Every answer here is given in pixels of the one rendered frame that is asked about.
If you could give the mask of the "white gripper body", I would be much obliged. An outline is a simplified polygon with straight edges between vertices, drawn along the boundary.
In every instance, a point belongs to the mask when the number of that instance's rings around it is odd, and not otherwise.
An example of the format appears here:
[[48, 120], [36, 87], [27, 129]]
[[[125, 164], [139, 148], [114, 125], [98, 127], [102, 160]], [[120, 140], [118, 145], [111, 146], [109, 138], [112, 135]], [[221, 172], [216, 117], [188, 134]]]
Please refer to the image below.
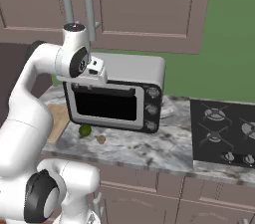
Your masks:
[[60, 82], [68, 82], [79, 85], [105, 85], [108, 81], [108, 76], [105, 73], [101, 73], [99, 75], [89, 75], [82, 73], [75, 78], [58, 76], [57, 80]]

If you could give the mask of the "green lime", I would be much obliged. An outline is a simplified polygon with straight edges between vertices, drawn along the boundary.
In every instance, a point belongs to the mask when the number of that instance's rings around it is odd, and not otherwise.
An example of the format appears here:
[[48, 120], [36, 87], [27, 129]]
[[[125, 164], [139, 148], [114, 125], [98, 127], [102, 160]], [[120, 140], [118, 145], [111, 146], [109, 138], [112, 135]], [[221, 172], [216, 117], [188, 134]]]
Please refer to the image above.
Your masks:
[[83, 124], [79, 128], [79, 134], [81, 137], [89, 136], [92, 132], [92, 128], [88, 124]]

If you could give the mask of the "wooden cutting board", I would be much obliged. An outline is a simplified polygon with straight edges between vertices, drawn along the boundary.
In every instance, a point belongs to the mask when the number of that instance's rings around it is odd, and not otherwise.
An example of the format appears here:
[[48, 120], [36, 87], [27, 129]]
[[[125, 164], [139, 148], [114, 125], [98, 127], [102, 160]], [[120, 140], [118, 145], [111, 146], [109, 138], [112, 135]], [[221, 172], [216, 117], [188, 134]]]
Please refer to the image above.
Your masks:
[[52, 113], [54, 119], [54, 125], [48, 137], [48, 142], [50, 144], [55, 144], [68, 126], [70, 118], [66, 105], [48, 104], [48, 109]]

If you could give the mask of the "brown base cabinet door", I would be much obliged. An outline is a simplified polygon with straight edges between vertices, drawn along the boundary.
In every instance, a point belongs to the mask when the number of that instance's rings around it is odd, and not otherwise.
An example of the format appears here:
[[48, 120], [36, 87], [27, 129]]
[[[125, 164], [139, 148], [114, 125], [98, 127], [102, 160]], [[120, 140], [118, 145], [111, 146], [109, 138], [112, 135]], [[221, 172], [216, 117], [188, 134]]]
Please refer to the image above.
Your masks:
[[175, 224], [237, 224], [241, 219], [255, 224], [255, 211], [180, 200]]
[[175, 224], [178, 199], [102, 186], [104, 224]]

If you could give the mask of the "toaster oven glass door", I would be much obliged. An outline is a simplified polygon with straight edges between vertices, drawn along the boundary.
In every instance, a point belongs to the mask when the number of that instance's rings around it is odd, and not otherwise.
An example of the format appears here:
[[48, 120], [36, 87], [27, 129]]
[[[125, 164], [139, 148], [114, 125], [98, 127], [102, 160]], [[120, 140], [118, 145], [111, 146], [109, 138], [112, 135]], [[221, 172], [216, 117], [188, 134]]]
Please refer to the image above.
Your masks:
[[76, 93], [71, 83], [64, 83], [71, 121], [130, 130], [142, 129], [144, 91], [141, 87], [108, 84], [99, 88], [133, 88], [135, 95], [125, 98]]

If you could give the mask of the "silver toaster oven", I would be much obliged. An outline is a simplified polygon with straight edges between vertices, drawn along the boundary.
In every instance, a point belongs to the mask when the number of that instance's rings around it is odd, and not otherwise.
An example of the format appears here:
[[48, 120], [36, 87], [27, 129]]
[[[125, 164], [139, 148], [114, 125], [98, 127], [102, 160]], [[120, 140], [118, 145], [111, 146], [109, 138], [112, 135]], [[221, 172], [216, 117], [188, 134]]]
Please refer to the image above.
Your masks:
[[[144, 91], [143, 100], [143, 127], [140, 130], [134, 130], [145, 133], [154, 133], [145, 127], [147, 120], [153, 121], [159, 127], [161, 101], [163, 94], [163, 84], [165, 76], [165, 60], [154, 56], [137, 56], [109, 53], [95, 53], [94, 56], [105, 62], [105, 68], [108, 76], [108, 84], [139, 86]], [[87, 87], [104, 87], [105, 85], [80, 85]], [[159, 90], [159, 96], [152, 99], [146, 90], [150, 87], [156, 87]], [[158, 107], [158, 114], [151, 115], [146, 110], [147, 105]]]

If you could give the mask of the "toaster oven knob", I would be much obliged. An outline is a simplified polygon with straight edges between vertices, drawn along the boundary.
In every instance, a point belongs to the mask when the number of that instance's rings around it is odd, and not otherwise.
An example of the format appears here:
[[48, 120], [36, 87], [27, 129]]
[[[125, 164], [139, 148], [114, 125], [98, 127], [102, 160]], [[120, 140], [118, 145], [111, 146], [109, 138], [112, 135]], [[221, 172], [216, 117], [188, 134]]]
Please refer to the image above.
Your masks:
[[157, 124], [149, 120], [145, 122], [145, 127], [152, 132], [156, 132], [158, 130]]
[[151, 115], [158, 114], [158, 107], [154, 105], [147, 105], [145, 110]]
[[146, 92], [152, 99], [155, 99], [159, 96], [159, 90], [156, 87], [150, 87], [146, 90]]

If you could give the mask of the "brown drawer front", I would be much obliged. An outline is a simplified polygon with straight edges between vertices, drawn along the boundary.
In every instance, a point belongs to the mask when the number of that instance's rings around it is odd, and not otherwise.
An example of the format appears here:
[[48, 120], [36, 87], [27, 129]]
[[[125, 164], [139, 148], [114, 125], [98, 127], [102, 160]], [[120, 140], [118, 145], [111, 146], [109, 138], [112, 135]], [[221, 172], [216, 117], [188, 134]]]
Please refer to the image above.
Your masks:
[[255, 187], [186, 177], [182, 198], [255, 209]]
[[99, 170], [103, 185], [156, 191], [157, 174], [155, 172], [104, 164], [99, 166]]

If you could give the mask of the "black gas hob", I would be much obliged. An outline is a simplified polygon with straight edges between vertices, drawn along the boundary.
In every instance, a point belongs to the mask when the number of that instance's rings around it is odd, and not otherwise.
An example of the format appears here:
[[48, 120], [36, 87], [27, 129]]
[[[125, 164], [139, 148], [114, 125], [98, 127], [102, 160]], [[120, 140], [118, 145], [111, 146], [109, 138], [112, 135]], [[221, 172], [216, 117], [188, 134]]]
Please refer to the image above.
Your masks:
[[[255, 104], [190, 100], [193, 159], [255, 169]], [[224, 154], [232, 152], [229, 163]]]

